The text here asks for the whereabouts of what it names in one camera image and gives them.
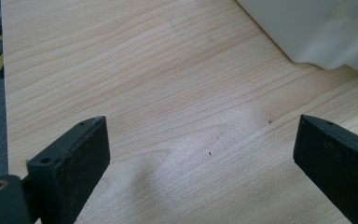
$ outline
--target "wooden table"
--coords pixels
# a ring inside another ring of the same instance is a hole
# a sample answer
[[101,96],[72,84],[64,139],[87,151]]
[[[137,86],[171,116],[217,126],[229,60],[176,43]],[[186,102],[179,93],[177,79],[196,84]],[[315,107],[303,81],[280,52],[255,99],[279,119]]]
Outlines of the wooden table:
[[107,116],[76,223],[347,223],[294,164],[308,114],[358,133],[358,71],[292,63],[233,0],[4,0],[10,172]]

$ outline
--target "wood grain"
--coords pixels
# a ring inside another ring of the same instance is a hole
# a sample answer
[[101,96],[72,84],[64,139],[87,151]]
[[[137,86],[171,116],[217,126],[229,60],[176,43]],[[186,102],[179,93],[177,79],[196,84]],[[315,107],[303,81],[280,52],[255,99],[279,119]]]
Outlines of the wood grain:
[[76,223],[349,222],[292,152],[301,114],[358,133],[357,71],[292,63],[231,0],[2,12],[12,174],[107,116],[112,162]]

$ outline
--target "light wood surface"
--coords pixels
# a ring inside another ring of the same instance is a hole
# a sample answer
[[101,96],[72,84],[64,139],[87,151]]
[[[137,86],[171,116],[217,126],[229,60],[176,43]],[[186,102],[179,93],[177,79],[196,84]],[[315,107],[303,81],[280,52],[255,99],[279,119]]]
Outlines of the light wood surface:
[[233,0],[2,10],[10,172],[107,116],[111,164],[76,223],[348,223],[292,152],[301,114],[358,133],[358,71],[292,63]]

